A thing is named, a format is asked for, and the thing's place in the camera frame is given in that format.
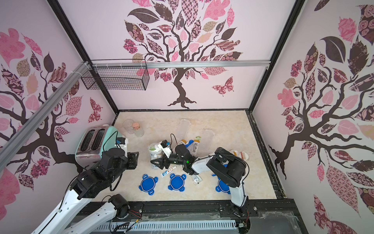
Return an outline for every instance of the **marble floor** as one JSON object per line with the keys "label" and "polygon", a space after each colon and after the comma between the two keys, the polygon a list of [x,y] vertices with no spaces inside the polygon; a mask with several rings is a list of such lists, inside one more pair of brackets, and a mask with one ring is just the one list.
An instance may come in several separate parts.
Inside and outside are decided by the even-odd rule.
{"label": "marble floor", "polygon": [[[138,122],[144,129],[142,137],[128,134],[122,127],[126,119]],[[126,138],[129,139],[128,151],[138,151],[138,166],[135,170],[126,170],[122,179],[113,192],[109,188],[101,191],[94,201],[101,201],[106,195],[121,194],[128,201],[166,201],[166,200],[229,200],[230,195],[224,192],[217,192],[217,177],[212,176],[211,171],[206,171],[199,176],[202,182],[198,185],[193,183],[192,177],[182,170],[182,165],[177,165],[173,171],[176,175],[186,174],[185,190],[171,191],[168,189],[170,183],[169,175],[161,177],[164,170],[153,169],[150,163],[148,146],[151,143],[163,140],[170,141],[170,134],[175,133],[181,119],[188,119],[191,122],[186,139],[194,139],[200,136],[204,129],[211,129],[215,136],[210,146],[211,152],[217,147],[226,150],[235,149],[245,151],[249,155],[249,175],[244,180],[244,190],[249,199],[276,199],[272,184],[254,138],[251,126],[244,110],[223,110],[223,111],[160,111],[160,112],[121,112],[116,120],[115,127]],[[197,156],[205,157],[203,152],[197,152]],[[154,194],[148,195],[139,190],[142,175],[148,174],[151,177],[158,177],[154,188]]]}

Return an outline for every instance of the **wire basket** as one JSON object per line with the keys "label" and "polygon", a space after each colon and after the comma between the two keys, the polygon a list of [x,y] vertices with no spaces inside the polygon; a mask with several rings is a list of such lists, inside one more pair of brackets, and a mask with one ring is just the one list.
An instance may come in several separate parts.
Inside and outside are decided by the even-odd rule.
{"label": "wire basket", "polygon": [[[141,66],[107,64],[106,66],[94,65],[93,69],[107,89],[146,90],[149,81],[147,64],[145,60],[136,60],[137,63],[143,61]],[[83,74],[82,81],[87,89],[100,89],[90,70]]]}

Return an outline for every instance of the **wallpaper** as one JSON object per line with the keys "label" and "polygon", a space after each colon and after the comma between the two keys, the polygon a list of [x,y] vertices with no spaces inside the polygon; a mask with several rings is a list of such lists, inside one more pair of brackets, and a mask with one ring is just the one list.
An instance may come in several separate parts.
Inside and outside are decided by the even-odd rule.
{"label": "wallpaper", "polygon": [[[7,9],[16,5],[10,14]],[[0,25],[0,148],[81,63],[47,2],[19,5],[2,4],[0,10],[5,19]],[[88,91],[77,81],[0,172],[1,230],[30,233],[36,228],[83,170],[74,158],[81,135],[113,119],[101,92]]]}
{"label": "wallpaper", "polygon": [[309,233],[373,232],[374,5],[367,3],[308,1],[255,108]]}

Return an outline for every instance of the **toaster slot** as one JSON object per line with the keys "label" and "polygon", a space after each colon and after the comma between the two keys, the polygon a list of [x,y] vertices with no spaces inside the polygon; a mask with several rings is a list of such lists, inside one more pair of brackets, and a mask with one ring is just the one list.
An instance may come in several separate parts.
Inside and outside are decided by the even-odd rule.
{"label": "toaster slot", "polygon": [[102,136],[104,135],[104,131],[105,129],[102,128],[97,132],[95,141],[92,144],[91,150],[97,150],[97,148],[99,148]]}
{"label": "toaster slot", "polygon": [[88,145],[90,144],[90,141],[91,141],[91,139],[92,139],[94,133],[95,133],[95,130],[92,129],[92,130],[90,130],[90,131],[86,134],[86,136],[85,136],[85,138],[84,138],[84,140],[83,140],[83,142],[82,142],[82,145],[81,145],[81,147],[80,147],[80,151],[86,151],[86,150],[87,150]]}

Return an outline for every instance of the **butterfly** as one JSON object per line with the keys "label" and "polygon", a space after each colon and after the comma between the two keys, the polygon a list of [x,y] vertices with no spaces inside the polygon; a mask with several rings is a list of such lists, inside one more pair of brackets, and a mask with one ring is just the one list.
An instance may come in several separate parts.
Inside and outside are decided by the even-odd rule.
{"label": "butterfly", "polygon": [[212,88],[217,90],[219,94],[222,94],[222,97],[223,95],[226,93],[226,91],[234,91],[233,88],[234,86],[232,85],[233,83],[233,77],[230,77],[224,86],[222,85],[214,85]]}
{"label": "butterfly", "polygon": [[90,98],[90,103],[91,103],[91,107],[93,109],[93,113],[90,115],[90,117],[88,118],[88,122],[91,123],[93,121],[99,121],[100,120],[100,114],[99,112],[101,111],[101,108],[99,104],[96,104],[96,102]]}

